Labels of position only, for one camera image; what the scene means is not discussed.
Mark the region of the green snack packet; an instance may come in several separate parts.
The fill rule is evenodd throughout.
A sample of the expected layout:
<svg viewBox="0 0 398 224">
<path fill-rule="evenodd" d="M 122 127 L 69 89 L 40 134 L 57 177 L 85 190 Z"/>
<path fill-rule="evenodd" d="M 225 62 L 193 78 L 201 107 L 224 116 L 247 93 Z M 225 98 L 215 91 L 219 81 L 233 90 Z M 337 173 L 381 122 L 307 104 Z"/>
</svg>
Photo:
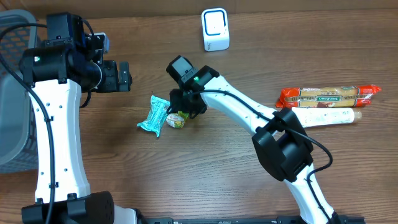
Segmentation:
<svg viewBox="0 0 398 224">
<path fill-rule="evenodd" d="M 188 117 L 188 113 L 178 111 L 177 113 L 170 113 L 166 118 L 166 122 L 169 126 L 173 128 L 182 128 Z"/>
</svg>

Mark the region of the mint green wipes packet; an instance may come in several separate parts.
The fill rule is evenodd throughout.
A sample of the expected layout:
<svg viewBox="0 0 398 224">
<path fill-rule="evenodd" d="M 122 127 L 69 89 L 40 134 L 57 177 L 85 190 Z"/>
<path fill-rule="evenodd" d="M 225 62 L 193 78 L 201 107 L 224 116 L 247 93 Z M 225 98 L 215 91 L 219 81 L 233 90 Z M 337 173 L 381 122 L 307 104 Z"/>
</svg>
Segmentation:
<svg viewBox="0 0 398 224">
<path fill-rule="evenodd" d="M 152 95 L 150 98 L 149 114 L 144 121 L 137 124 L 137 127 L 155 133 L 158 138 L 167 118 L 167 109 L 169 106 L 169 101 Z"/>
</svg>

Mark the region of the white tube gold cap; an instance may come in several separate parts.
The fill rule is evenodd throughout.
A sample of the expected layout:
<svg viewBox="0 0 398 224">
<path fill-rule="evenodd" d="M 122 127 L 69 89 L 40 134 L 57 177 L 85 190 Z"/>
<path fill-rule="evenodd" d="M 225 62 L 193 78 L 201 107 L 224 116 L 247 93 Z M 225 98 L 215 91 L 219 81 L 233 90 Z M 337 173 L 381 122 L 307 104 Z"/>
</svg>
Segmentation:
<svg viewBox="0 0 398 224">
<path fill-rule="evenodd" d="M 357 108 L 292 108 L 304 128 L 357 123 L 362 112 Z"/>
</svg>

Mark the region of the orange spaghetti packet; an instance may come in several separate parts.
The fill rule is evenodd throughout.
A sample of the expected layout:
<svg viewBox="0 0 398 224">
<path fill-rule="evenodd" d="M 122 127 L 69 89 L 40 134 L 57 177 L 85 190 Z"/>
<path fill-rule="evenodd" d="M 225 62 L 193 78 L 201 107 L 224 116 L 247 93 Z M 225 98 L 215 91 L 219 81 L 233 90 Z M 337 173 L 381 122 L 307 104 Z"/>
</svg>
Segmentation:
<svg viewBox="0 0 398 224">
<path fill-rule="evenodd" d="M 277 108 L 354 108 L 371 104 L 371 97 L 382 89 L 377 85 L 323 88 L 284 88 Z"/>
</svg>

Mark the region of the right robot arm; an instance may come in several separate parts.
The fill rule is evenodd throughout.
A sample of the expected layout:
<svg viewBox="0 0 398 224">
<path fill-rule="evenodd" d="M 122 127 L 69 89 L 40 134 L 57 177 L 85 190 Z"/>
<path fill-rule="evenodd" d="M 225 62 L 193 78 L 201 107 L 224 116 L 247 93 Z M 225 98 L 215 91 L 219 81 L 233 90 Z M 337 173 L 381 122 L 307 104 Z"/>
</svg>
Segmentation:
<svg viewBox="0 0 398 224">
<path fill-rule="evenodd" d="M 329 150 L 307 135 L 290 109 L 277 111 L 255 102 L 235 89 L 209 66 L 195 68 L 179 55 L 166 68 L 178 88 L 170 92 L 170 113 L 182 111 L 193 119 L 214 108 L 237 122 L 251 136 L 261 166 L 273 178 L 284 182 L 292 193 L 305 223 L 339 223 L 316 180 L 318 171 L 311 153 L 318 146 Z"/>
</svg>

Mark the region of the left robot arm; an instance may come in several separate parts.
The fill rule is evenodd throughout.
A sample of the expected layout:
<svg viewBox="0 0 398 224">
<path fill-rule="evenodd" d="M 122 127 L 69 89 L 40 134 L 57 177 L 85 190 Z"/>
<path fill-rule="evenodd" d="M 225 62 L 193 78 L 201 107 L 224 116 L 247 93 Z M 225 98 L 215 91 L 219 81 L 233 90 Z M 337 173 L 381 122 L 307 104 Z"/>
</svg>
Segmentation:
<svg viewBox="0 0 398 224">
<path fill-rule="evenodd" d="M 35 203 L 24 223 L 137 223 L 137 212 L 117 206 L 107 191 L 93 193 L 85 174 L 79 128 L 83 93 L 127 92 L 127 62 L 105 60 L 104 33 L 80 16 L 47 16 L 47 40 L 23 53 L 20 70 L 30 88 L 37 132 L 39 174 Z"/>
</svg>

